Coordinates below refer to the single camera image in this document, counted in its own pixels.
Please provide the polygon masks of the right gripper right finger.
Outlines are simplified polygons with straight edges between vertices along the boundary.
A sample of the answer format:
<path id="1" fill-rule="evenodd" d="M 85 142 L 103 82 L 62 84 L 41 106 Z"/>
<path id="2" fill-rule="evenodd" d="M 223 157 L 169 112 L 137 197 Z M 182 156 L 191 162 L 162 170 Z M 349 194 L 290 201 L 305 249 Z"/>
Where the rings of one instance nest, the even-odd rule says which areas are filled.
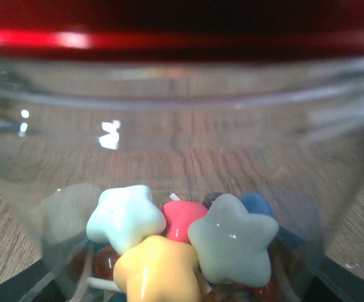
<path id="1" fill-rule="evenodd" d="M 324 256 L 303 301 L 364 302 L 364 279 Z"/>

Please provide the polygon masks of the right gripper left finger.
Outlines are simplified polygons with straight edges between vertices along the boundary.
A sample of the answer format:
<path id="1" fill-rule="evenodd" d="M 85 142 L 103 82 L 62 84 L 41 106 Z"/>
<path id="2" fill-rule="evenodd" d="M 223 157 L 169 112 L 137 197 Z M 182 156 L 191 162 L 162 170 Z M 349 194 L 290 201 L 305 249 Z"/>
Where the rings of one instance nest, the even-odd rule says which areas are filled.
<path id="1" fill-rule="evenodd" d="M 39 260 L 0 284 L 0 301 L 62 301 L 62 291 Z"/>

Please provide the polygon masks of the clear plastic jar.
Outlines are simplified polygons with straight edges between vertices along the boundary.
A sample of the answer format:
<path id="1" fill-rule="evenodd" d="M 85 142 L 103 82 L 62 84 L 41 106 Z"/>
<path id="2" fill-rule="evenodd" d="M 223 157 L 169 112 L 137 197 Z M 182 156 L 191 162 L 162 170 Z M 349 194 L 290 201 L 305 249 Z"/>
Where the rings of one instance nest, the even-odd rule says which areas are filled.
<path id="1" fill-rule="evenodd" d="M 364 180 L 364 57 L 284 64 L 0 59 L 0 188 L 62 301 L 128 301 L 120 256 L 86 234 L 107 189 L 208 210 L 261 194 L 279 230 L 264 287 L 200 301 L 303 301 Z"/>

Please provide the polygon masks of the red jar lid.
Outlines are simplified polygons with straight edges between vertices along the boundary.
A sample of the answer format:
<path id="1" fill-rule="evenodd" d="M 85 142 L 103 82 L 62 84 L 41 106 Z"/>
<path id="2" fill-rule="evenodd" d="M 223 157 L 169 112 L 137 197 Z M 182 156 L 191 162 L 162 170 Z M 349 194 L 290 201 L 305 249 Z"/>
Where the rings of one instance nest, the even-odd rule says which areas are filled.
<path id="1" fill-rule="evenodd" d="M 364 1 L 0 1 L 0 57 L 261 62 L 364 55 Z"/>

